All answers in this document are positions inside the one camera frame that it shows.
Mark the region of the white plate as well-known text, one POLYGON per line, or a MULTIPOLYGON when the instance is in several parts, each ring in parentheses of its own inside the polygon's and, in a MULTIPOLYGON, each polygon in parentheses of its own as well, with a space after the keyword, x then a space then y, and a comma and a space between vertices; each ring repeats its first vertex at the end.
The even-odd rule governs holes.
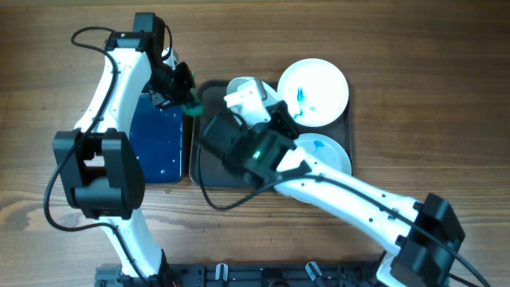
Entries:
POLYGON ((226 107, 240 115, 265 113, 266 108, 277 104, 281 97, 266 82, 256 77, 232 79, 223 97, 226 107))
POLYGON ((303 147, 321 162, 347 175, 352 175, 351 160, 344 148, 332 138, 318 134, 305 133, 294 140, 294 144, 303 147))
POLYGON ((277 95, 299 125, 318 128, 340 118, 349 103, 346 77, 332 63, 308 58, 290 65, 281 75, 277 95))

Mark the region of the green yellow sponge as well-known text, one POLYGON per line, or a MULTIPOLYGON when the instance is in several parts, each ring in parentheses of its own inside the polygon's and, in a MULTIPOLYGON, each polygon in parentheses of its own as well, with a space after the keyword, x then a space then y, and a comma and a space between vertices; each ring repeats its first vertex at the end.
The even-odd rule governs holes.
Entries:
POLYGON ((188 90, 186 94, 186 103, 181 105, 183 112, 192 117, 201 116, 204 113, 204 106, 198 98, 196 84, 188 90))

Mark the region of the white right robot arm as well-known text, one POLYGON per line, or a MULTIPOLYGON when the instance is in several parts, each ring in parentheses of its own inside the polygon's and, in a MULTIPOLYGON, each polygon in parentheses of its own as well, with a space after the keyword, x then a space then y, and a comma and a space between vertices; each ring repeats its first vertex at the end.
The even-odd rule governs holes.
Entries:
POLYGON ((215 152, 231 174, 258 192, 309 202, 353 225, 384 255, 376 271, 387 286, 443 286, 465 232, 448 201, 422 202, 381 190, 335 169, 296 145, 287 104, 266 83, 251 78, 223 98, 234 123, 221 123, 228 143, 215 152))

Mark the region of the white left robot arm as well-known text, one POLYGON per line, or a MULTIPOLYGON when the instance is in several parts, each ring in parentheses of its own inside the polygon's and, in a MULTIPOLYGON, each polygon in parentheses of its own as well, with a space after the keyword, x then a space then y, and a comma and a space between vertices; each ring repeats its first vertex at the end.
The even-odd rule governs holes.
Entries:
POLYGON ((174 106, 201 110, 193 94, 194 76, 164 45, 168 29, 111 30, 104 47, 104 71, 90 105, 70 132, 53 139, 57 167, 46 187, 49 210, 53 186, 60 179, 68 204, 102 228, 121 260, 120 284, 170 286, 175 283, 163 250, 155 242, 141 210, 145 177, 129 136, 139 96, 148 91, 158 109, 174 106))

